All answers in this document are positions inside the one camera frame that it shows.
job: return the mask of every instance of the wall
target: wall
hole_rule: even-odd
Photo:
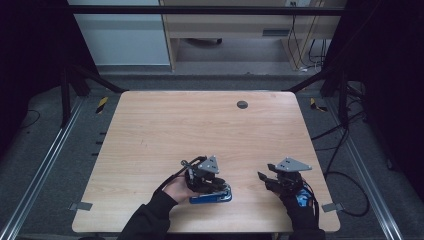
[[[68,0],[70,5],[159,5],[157,0]],[[97,66],[169,66],[160,15],[76,14]]]

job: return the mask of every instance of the floor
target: floor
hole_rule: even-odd
[[[317,41],[311,56],[323,55],[321,43]],[[120,87],[134,90],[280,91],[320,70],[321,57],[310,59],[313,61],[305,60],[309,66],[307,71],[293,70],[276,39],[223,39],[221,44],[215,40],[186,39],[181,42],[174,71],[147,68],[142,74],[106,71],[103,76]],[[78,98],[72,93],[72,104],[80,111],[69,132],[60,129],[60,89],[52,89],[31,100],[31,111],[13,146],[0,162],[2,237],[74,240],[87,236],[72,231],[75,212],[68,208],[82,197],[96,154],[101,149],[103,133],[119,101],[119,94],[92,81],[89,84],[92,91],[88,98]],[[322,98],[320,84],[317,82],[296,93],[311,137],[338,125],[337,96]],[[351,84],[361,90],[360,84]],[[109,97],[107,105],[102,114],[95,114],[104,96]],[[311,108],[311,98],[316,101],[316,108]],[[345,208],[338,212],[341,229],[328,233],[327,238],[424,239],[422,202],[401,173],[387,168],[385,154],[366,122],[360,100],[349,98],[348,102],[350,116],[357,114],[349,125],[348,138],[341,141],[344,131],[336,128],[325,137],[313,140],[323,172],[327,172],[331,162],[330,171],[334,173],[328,174],[327,184],[334,203],[341,203]],[[49,149],[58,136],[66,140],[58,152],[52,153]],[[343,144],[335,153],[340,141]],[[366,211],[365,196],[370,202],[369,211]],[[101,236],[114,239],[116,234]],[[246,236],[215,236],[216,239],[224,237],[248,239]]]

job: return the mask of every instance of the tabletop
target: tabletop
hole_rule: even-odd
[[[257,172],[291,157],[320,205],[331,203],[296,96],[273,91],[128,91],[122,94],[78,210],[75,232],[120,232],[181,160],[215,155],[232,189],[225,203],[177,205],[169,232],[291,232],[281,201]],[[320,209],[320,228],[340,228]]]

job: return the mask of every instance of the gray floor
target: gray floor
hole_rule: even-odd
[[[311,67],[307,72],[293,71],[279,40],[240,40],[223,39],[216,45],[214,41],[182,41],[175,71],[148,69],[122,76],[122,72],[106,72],[104,77],[123,88],[131,90],[271,90],[287,89],[319,68]],[[77,98],[73,94],[73,103],[82,101],[81,113],[69,133],[51,170],[48,172],[42,188],[31,210],[20,228],[20,239],[78,239],[86,236],[76,234],[71,229],[75,212],[68,210],[71,202],[78,202],[84,192],[88,178],[96,161],[96,153],[107,131],[119,94],[89,81],[92,91],[87,98]],[[311,109],[313,97],[320,107],[330,110],[336,98],[322,98],[316,83],[298,92],[297,98],[305,118],[310,136],[317,136],[336,126],[334,111]],[[99,100],[107,96],[109,100],[102,114],[95,114]],[[350,115],[362,111],[360,102],[353,102]],[[54,88],[31,100],[27,118],[14,139],[14,144],[0,161],[0,227],[4,228],[12,217],[25,191],[42,164],[50,145],[54,141],[61,123],[60,89]],[[399,238],[390,238],[385,232],[385,220],[381,219],[381,206],[373,206],[362,217],[353,217],[338,212],[341,229],[329,233],[328,239],[424,239],[424,206],[410,187],[405,177],[386,166],[385,155],[381,151],[369,125],[363,116],[349,125],[349,140],[338,151],[331,171],[347,174],[362,184],[357,170],[357,156],[377,187],[383,205],[389,210]],[[341,138],[341,130],[326,137],[314,140],[322,170],[325,171],[334,153],[323,150],[335,147]],[[335,203],[342,203],[347,211],[360,213],[365,209],[366,201],[362,191],[347,178],[330,174],[327,184]],[[114,237],[116,234],[101,234]],[[258,239],[246,236],[215,236],[216,239]]]

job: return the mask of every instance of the person's hand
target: person's hand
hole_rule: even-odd
[[[163,191],[172,197],[177,203],[182,203],[190,197],[197,197],[200,194],[191,191],[185,182],[184,176],[178,176],[172,180]]]

